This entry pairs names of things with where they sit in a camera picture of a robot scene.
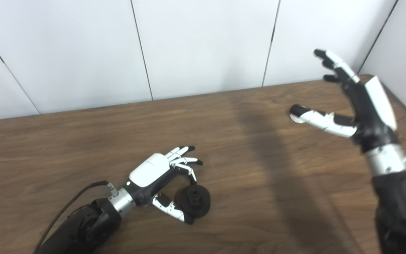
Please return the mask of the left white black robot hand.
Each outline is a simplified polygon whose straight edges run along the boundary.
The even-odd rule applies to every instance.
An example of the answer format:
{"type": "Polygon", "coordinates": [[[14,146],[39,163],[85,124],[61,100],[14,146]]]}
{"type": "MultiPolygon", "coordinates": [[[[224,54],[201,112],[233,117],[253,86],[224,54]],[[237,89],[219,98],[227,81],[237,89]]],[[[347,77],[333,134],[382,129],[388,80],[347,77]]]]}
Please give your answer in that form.
{"type": "Polygon", "coordinates": [[[178,208],[174,201],[160,193],[178,175],[189,178],[195,185],[197,178],[190,164],[203,165],[197,158],[185,157],[194,146],[176,147],[166,154],[155,153],[137,166],[117,193],[108,198],[121,217],[137,206],[153,205],[171,217],[192,225],[194,218],[178,208]]]}

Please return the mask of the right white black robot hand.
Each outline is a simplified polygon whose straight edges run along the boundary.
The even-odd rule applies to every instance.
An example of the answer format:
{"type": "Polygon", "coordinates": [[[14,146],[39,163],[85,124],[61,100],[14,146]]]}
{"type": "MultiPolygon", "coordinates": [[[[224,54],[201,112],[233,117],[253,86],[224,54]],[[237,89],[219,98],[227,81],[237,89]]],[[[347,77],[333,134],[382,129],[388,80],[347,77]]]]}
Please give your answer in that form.
{"type": "Polygon", "coordinates": [[[290,119],[307,123],[341,137],[351,138],[360,146],[374,176],[406,171],[406,160],[397,136],[397,122],[388,96],[377,76],[362,82],[343,59],[329,50],[316,49],[314,56],[333,71],[324,75],[327,82],[337,83],[350,100],[354,117],[327,114],[295,104],[289,109],[290,119]]]}

